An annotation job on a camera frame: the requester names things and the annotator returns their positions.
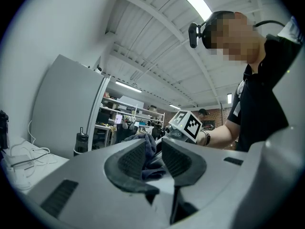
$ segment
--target white wall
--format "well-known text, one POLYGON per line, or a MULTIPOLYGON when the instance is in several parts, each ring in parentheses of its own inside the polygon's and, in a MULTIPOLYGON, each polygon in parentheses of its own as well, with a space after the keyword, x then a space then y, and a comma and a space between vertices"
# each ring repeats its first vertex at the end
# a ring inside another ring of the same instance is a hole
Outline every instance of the white wall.
POLYGON ((58 54, 82 63, 81 55, 100 45, 115 1, 27 0, 19 9, 0 55, 0 109, 12 136, 28 138, 38 88, 58 54))

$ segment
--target black bottle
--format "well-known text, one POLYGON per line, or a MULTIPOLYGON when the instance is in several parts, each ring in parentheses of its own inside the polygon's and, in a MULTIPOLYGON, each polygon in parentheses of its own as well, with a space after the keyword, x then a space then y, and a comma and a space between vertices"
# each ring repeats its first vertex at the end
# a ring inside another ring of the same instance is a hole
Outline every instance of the black bottle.
POLYGON ((80 133, 76 134, 76 143, 74 148, 74 156, 85 153, 88 151, 88 138, 87 134, 82 132, 82 127, 80 133))

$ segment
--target ceiling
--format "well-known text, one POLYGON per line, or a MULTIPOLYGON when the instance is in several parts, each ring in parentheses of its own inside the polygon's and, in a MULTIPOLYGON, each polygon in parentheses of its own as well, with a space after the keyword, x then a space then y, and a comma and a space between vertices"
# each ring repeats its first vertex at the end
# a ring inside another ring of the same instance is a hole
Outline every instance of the ceiling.
MULTIPOLYGON (((290 18, 278 0, 204 1, 212 11, 239 11, 256 23, 286 24, 290 18)), ((227 103, 227 94, 234 93, 243 78, 245 64, 211 55, 201 42, 192 49, 187 31, 191 22, 203 20, 186 0, 117 0, 106 29, 116 34, 116 41, 104 73, 141 89, 140 94, 160 108, 227 103)), ((259 30, 265 36, 281 28, 268 24, 259 30)), ((130 91, 118 89, 122 94, 130 91)))

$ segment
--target cloth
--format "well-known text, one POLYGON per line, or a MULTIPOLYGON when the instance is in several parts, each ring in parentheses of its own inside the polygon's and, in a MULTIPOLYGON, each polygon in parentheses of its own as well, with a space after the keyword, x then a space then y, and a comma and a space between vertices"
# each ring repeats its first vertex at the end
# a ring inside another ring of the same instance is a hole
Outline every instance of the cloth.
POLYGON ((145 163, 142 168, 142 180, 150 179, 150 178, 162 178, 165 174, 165 169, 160 167, 158 169, 149 169, 146 167, 147 163, 153 158, 154 154, 157 150, 156 142, 152 135, 150 134, 139 134, 139 135, 132 135, 126 138, 124 141, 131 141, 143 138, 145 139, 145 163))

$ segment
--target refrigerator door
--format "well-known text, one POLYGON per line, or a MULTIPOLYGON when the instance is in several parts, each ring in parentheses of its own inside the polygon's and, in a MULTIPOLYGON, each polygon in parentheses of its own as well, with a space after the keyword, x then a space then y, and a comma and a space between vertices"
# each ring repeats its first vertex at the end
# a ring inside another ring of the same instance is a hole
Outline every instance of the refrigerator door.
POLYGON ((105 82, 109 81, 104 79, 80 63, 59 55, 46 73, 34 104, 31 123, 31 134, 36 138, 34 145, 72 158, 80 127, 92 142, 95 106, 103 95, 105 82))

